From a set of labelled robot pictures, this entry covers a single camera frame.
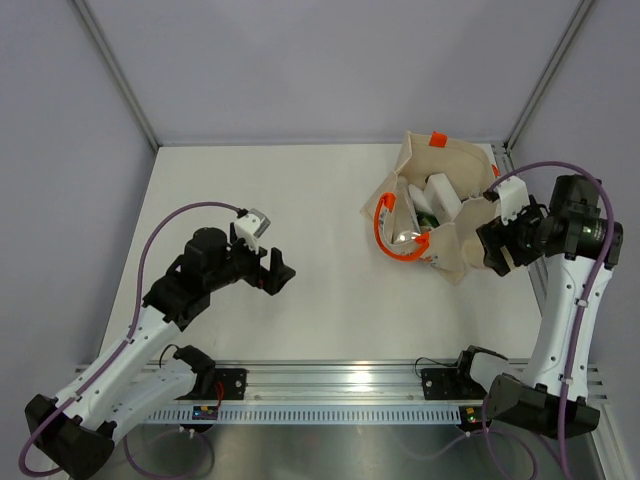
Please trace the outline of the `green dish soap bottle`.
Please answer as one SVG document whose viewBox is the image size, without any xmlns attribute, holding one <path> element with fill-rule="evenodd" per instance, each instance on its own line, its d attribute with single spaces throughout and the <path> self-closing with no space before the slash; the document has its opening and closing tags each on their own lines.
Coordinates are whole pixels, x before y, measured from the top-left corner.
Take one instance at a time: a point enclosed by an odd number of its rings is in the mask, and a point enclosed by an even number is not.
<svg viewBox="0 0 640 480">
<path fill-rule="evenodd" d="M 426 212 L 418 211 L 416 213 L 418 225 L 422 231 L 430 231 L 440 226 L 437 218 L 434 215 Z"/>
</svg>

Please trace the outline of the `white box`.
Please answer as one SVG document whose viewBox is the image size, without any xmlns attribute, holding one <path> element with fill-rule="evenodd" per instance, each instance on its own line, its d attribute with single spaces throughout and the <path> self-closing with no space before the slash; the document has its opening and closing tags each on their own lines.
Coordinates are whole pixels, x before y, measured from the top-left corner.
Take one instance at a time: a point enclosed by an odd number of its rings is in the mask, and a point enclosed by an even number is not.
<svg viewBox="0 0 640 480">
<path fill-rule="evenodd" d="M 451 182 L 443 173 L 427 178 L 424 189 L 425 200 L 440 224 L 453 221 L 462 208 L 462 202 Z"/>
</svg>

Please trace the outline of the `white bottle black cap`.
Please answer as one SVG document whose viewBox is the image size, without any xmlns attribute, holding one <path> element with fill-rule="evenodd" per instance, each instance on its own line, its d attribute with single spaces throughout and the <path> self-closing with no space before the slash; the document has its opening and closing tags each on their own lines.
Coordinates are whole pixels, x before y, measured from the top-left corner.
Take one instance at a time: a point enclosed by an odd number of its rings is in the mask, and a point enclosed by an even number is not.
<svg viewBox="0 0 640 480">
<path fill-rule="evenodd" d="M 408 192 L 416 211 L 420 211 L 429 215 L 433 213 L 428 201 L 426 200 L 423 190 L 413 184 L 409 184 Z"/>
</svg>

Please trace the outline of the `cream pump bottle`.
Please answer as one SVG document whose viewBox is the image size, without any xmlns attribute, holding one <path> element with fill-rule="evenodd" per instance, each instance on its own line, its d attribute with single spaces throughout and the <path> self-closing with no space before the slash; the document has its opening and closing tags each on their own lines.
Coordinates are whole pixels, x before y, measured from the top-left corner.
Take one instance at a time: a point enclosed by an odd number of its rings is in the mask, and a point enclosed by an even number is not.
<svg viewBox="0 0 640 480">
<path fill-rule="evenodd" d="M 478 240 L 465 241 L 461 248 L 461 255 L 466 269 L 487 269 L 484 264 L 485 250 Z"/>
</svg>

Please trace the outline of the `silver tube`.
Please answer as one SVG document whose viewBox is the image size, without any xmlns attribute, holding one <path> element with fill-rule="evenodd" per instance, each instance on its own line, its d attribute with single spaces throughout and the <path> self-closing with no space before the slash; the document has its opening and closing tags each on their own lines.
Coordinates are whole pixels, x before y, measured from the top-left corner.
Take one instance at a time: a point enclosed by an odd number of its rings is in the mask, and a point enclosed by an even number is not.
<svg viewBox="0 0 640 480">
<path fill-rule="evenodd" d="M 421 229 L 405 177 L 396 178 L 394 193 L 396 201 L 392 239 L 395 245 L 403 245 L 418 238 L 421 235 Z"/>
</svg>

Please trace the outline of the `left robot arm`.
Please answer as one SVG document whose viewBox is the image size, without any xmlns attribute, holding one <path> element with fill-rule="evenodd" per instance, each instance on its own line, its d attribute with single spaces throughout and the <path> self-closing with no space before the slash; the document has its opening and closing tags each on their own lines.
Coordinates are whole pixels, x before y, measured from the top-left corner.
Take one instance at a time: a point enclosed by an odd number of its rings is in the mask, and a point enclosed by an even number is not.
<svg viewBox="0 0 640 480">
<path fill-rule="evenodd" d="M 137 296 L 120 337 L 55 395 L 37 394 L 29 401 L 26 445 L 37 447 L 70 478 L 89 479 L 154 410 L 185 395 L 208 396 L 215 362 L 193 346 L 181 348 L 152 377 L 134 379 L 154 353 L 210 306 L 212 293 L 242 281 L 276 295 L 295 277 L 278 248 L 260 246 L 262 231 L 244 219 L 229 233 L 197 230 L 148 293 Z"/>
</svg>

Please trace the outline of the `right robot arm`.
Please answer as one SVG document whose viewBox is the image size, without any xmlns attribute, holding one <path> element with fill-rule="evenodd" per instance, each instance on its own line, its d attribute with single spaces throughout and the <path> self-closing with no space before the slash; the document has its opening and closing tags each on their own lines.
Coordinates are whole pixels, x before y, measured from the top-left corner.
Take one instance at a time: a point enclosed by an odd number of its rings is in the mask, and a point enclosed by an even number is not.
<svg viewBox="0 0 640 480">
<path fill-rule="evenodd" d="M 484 264 L 499 276 L 545 261 L 549 279 L 538 336 L 518 372 L 497 352 L 470 346 L 453 372 L 461 395 L 487 394 L 485 416 L 551 439 L 596 429 L 588 403 L 587 363 L 603 293 L 618 265 L 623 227 L 601 183 L 583 175 L 557 178 L 549 204 L 539 203 L 512 176 L 492 186 L 487 200 L 499 214 L 480 226 Z"/>
</svg>

